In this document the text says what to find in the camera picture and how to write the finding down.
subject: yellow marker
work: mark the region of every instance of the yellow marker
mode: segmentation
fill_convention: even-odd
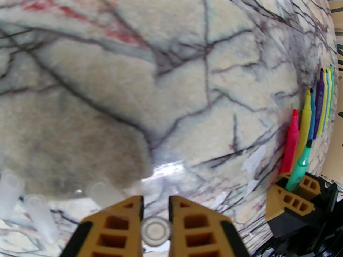
[[[321,136],[323,127],[325,124],[325,111],[327,107],[327,72],[326,69],[324,69],[324,96],[323,96],[323,107],[322,107],[322,114],[320,116],[320,122],[319,122],[319,127],[318,127],[318,133],[317,136]]]
[[[331,78],[331,69],[328,68],[327,69],[327,80],[329,81],[329,86],[327,88],[327,92],[328,92],[328,95],[329,95],[329,98],[327,100],[327,119],[326,119],[326,122],[325,122],[325,126],[327,125],[327,122],[329,121],[330,119],[330,110],[331,110],[331,98],[332,98],[332,78]]]
[[[308,90],[306,92],[306,99],[303,111],[301,112],[301,122],[300,122],[300,129],[299,129],[299,139],[297,144],[297,149],[295,151],[294,161],[292,164],[292,170],[294,165],[297,163],[299,157],[303,154],[304,148],[306,146],[308,132],[310,130],[311,125],[311,92]]]

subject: pink marker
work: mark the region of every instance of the pink marker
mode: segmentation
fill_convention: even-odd
[[[291,171],[293,159],[295,155],[295,150],[298,144],[298,139],[299,139],[298,111],[294,109],[293,114],[292,114],[292,122],[287,132],[287,140],[286,140],[285,151],[283,154],[282,164],[280,167],[280,174]]]

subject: green marker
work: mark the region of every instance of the green marker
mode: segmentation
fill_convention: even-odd
[[[330,65],[330,69],[331,69],[332,87],[331,87],[331,99],[330,99],[329,116],[328,116],[329,119],[330,119],[330,115],[331,115],[332,98],[333,98],[334,88],[335,88],[335,76],[333,75],[333,67],[332,67],[332,65]]]
[[[311,153],[311,148],[312,148],[312,140],[309,140],[306,143],[303,154],[298,159],[297,163],[295,164],[294,170],[292,174],[290,175],[290,178],[285,187],[287,191],[293,192],[293,193],[297,192],[299,184],[302,181],[308,168],[308,158]]]

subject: purple marker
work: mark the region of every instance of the purple marker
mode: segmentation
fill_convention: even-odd
[[[317,82],[317,90],[316,90],[316,120],[315,120],[315,130],[313,133],[313,139],[315,140],[317,137],[321,111],[323,108],[323,98],[324,98],[324,72],[323,68],[320,69],[320,79]]]

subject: marble countertop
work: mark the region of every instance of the marble countertop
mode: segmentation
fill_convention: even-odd
[[[61,233],[44,243],[18,204],[0,256],[58,256],[104,176],[144,195],[145,216],[175,194],[224,213],[253,252],[292,110],[336,63],[327,0],[0,0],[2,168],[51,200]]]

